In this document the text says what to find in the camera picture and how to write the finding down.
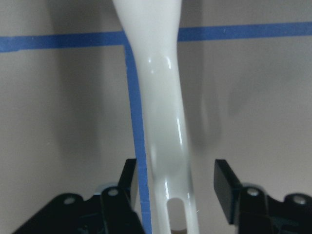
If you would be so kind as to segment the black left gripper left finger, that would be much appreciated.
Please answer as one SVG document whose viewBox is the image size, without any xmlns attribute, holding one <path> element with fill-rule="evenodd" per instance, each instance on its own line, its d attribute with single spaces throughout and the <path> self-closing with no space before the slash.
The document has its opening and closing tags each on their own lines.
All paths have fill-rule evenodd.
<svg viewBox="0 0 312 234">
<path fill-rule="evenodd" d="M 117 185 L 108 186 L 90 199 L 60 194 L 15 230 L 17 234 L 142 234 L 134 211 L 137 161 L 125 161 Z"/>
</svg>

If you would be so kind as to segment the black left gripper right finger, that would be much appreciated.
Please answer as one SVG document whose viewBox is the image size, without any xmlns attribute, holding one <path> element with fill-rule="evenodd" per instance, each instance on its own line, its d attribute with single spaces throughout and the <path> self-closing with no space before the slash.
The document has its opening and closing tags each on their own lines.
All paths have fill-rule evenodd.
<svg viewBox="0 0 312 234">
<path fill-rule="evenodd" d="M 242 184 L 224 159 L 214 163 L 214 191 L 230 225 L 238 234 L 310 234 L 312 198 L 288 194 L 283 201 L 262 188 Z"/>
</svg>

